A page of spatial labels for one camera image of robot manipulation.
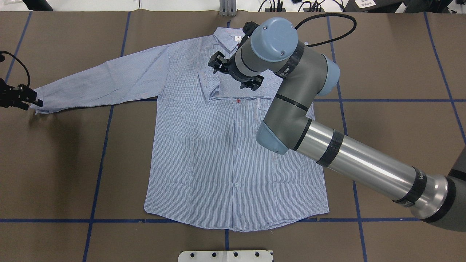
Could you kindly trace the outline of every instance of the blue joint cap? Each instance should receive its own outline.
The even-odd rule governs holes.
[[[262,60],[278,62],[292,55],[298,46],[298,32],[290,21],[274,17],[257,27],[251,36],[251,48]]]
[[[338,79],[340,79],[340,68],[333,61],[330,61],[325,55],[325,60],[327,61],[327,78],[323,84],[322,90],[317,94],[318,96],[324,96],[330,93]]]
[[[261,146],[280,155],[284,155],[288,148],[278,139],[278,137],[265,124],[264,120],[260,123],[259,130],[256,134],[256,141]]]

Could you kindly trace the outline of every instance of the cable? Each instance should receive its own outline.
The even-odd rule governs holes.
[[[18,63],[20,63],[20,65],[23,66],[24,70],[26,71],[26,75],[27,75],[27,87],[29,87],[29,85],[31,84],[31,76],[29,75],[29,71],[27,70],[26,66],[16,57],[14,56],[12,53],[10,52],[7,52],[7,51],[1,51],[0,50],[0,54],[7,54],[9,56],[11,56],[12,58],[14,58],[16,61],[18,61]]]
[[[308,3],[308,4],[309,4],[309,9],[311,9],[311,4],[312,4],[312,3],[311,3],[310,1],[304,1],[304,2],[301,3],[301,6],[299,7],[298,12],[301,11],[301,7],[302,7],[305,3]]]
[[[283,11],[283,1],[280,1],[278,8],[277,8],[277,12],[282,12],[282,11]]]
[[[257,12],[260,12],[260,10],[262,9],[262,6],[265,4],[265,2],[267,2],[267,0],[264,0],[262,2],[262,4],[260,4],[260,7],[259,7],[259,10]]]
[[[327,16],[337,16],[337,17],[343,17],[343,18],[349,19],[349,20],[353,21],[353,28],[351,28],[350,31],[348,31],[347,33],[345,33],[345,34],[343,34],[343,35],[341,35],[339,37],[332,38],[330,40],[320,42],[320,43],[317,43],[317,44],[308,45],[308,47],[320,46],[320,45],[323,45],[323,44],[326,44],[326,43],[330,43],[330,42],[340,40],[340,39],[348,36],[349,34],[351,34],[356,29],[356,19],[354,19],[354,17],[352,17],[350,15],[340,14],[340,13],[326,13],[326,14],[317,14],[317,15],[314,15],[314,16],[310,16],[310,17],[304,19],[303,21],[299,22],[299,24],[297,24],[295,26],[295,29],[298,30],[298,28],[300,26],[302,26],[305,22],[307,22],[309,20],[316,19],[316,18],[321,18],[321,17],[327,17]]]
[[[319,10],[316,10],[316,12],[322,12],[322,3],[324,2],[325,0],[322,0],[322,2],[319,3]]]
[[[343,5],[343,0],[341,4],[337,0],[332,0],[332,1],[334,1],[342,9],[343,13],[345,12],[345,6]]]
[[[317,8],[317,2],[312,3],[312,7],[309,8],[308,12],[315,12],[315,9]]]

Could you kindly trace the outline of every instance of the white label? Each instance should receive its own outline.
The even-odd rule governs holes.
[[[374,0],[355,0],[355,2],[359,8],[366,8],[376,5]]]

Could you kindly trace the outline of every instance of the black tape band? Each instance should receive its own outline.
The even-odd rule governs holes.
[[[321,156],[319,161],[317,161],[316,163],[318,163],[319,165],[323,167],[327,167],[330,164],[332,164],[336,155],[340,151],[340,147],[342,146],[344,137],[345,135],[343,135],[342,133],[334,129],[332,140],[330,140],[330,143],[327,146],[327,150],[325,150],[325,153]]]
[[[312,119],[308,120],[308,123],[306,124],[306,127],[302,131],[301,136],[299,137],[298,143],[296,143],[295,147],[293,148],[294,151],[298,150],[298,147],[301,145],[302,140],[306,136],[306,133],[308,132],[309,126],[311,125]]]
[[[466,173],[462,172],[460,170],[452,169],[448,173],[448,176],[458,178],[458,179],[461,179],[463,181],[466,181]]]
[[[247,64],[244,62],[244,59],[243,59],[243,49],[241,49],[240,57],[241,57],[241,62],[243,62],[243,65],[244,65],[247,69],[249,69],[250,71],[253,71],[254,73],[262,73],[262,72],[259,72],[259,71],[252,70],[251,68],[249,68],[249,66],[247,66]]]
[[[432,216],[428,218],[421,219],[422,221],[427,222],[427,223],[438,221],[442,217],[444,217],[446,213],[448,213],[448,211],[452,207],[453,203],[455,202],[455,198],[456,198],[456,186],[451,178],[446,177],[446,181],[448,183],[448,192],[446,193],[445,201],[443,202],[440,209],[437,212],[435,212],[435,214],[433,214]]]
[[[238,69],[235,63],[236,60],[236,54],[233,54],[232,57],[228,60],[228,71],[230,72],[230,75],[233,77],[234,80],[244,83],[252,79],[250,76],[246,76],[245,74],[241,73],[241,71]]]
[[[425,185],[427,185],[427,176],[421,170],[413,167],[416,171],[416,177],[414,183],[411,186],[411,189],[408,191],[406,196],[399,200],[393,200],[393,202],[398,203],[404,207],[412,207],[416,201],[422,196],[425,190]]]
[[[306,111],[306,112],[309,110],[309,107],[307,107],[307,106],[305,106],[305,105],[303,105],[303,104],[301,104],[301,103],[298,103],[298,102],[296,102],[295,100],[290,99],[290,98],[288,98],[288,97],[284,97],[284,96],[279,95],[279,94],[276,94],[275,97],[278,98],[278,99],[281,99],[281,100],[283,100],[283,101],[285,101],[285,102],[288,102],[288,103],[290,103],[290,104],[293,104],[293,105],[295,105],[295,106],[301,108],[302,110],[304,110],[304,111]]]
[[[287,63],[280,70],[274,73],[281,78],[287,78],[287,76],[293,72],[299,64],[302,54],[304,53],[304,47],[306,46],[303,43],[298,42],[295,51],[291,54],[290,58],[288,58]]]

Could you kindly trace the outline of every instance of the white bracket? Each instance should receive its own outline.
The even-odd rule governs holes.
[[[220,0],[220,16],[236,16],[236,0]]]
[[[274,262],[274,252],[267,250],[184,251],[178,262]]]

